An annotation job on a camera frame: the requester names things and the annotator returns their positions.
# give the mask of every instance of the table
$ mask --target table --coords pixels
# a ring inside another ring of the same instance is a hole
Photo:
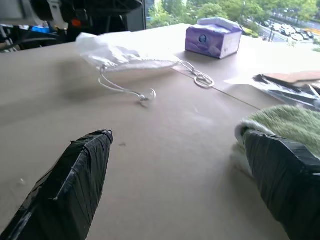
[[[186,27],[140,34],[152,41],[175,32],[174,44],[162,44],[211,75],[218,90],[201,89],[176,70],[123,77],[124,87],[156,90],[149,108],[101,87],[73,43],[0,55],[0,231],[71,140],[111,129],[103,195],[87,239],[288,239],[255,183],[229,161],[239,120],[279,102],[223,80],[245,68],[276,68],[290,56],[274,59],[271,44],[246,37],[224,60],[183,52]]]

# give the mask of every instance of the black tape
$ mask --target black tape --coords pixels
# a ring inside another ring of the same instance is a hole
[[[320,161],[301,143],[249,130],[252,175],[273,217],[291,240],[320,239]]]
[[[84,240],[98,207],[113,134],[73,141],[36,183],[0,240]]]

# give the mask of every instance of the tissue box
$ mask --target tissue box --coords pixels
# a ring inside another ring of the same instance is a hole
[[[185,50],[223,59],[238,51],[242,32],[236,22],[204,18],[186,30]]]

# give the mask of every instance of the tan tabletop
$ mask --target tan tabletop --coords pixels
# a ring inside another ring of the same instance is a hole
[[[225,86],[220,80],[235,77],[246,64],[265,60],[244,60],[243,53],[222,61],[180,56],[203,72],[212,68],[219,88]],[[143,75],[126,76],[121,84],[155,89],[149,108],[101,87],[73,44],[0,55],[0,231],[71,140],[111,129],[103,195],[87,239],[287,240],[255,183],[229,162],[234,128],[256,108],[201,89],[174,70]],[[278,103],[248,89],[269,100],[261,106]]]

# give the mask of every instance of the window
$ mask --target window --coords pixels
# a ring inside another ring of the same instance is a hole
[[[222,17],[244,35],[320,52],[320,0],[145,0],[147,29]]]

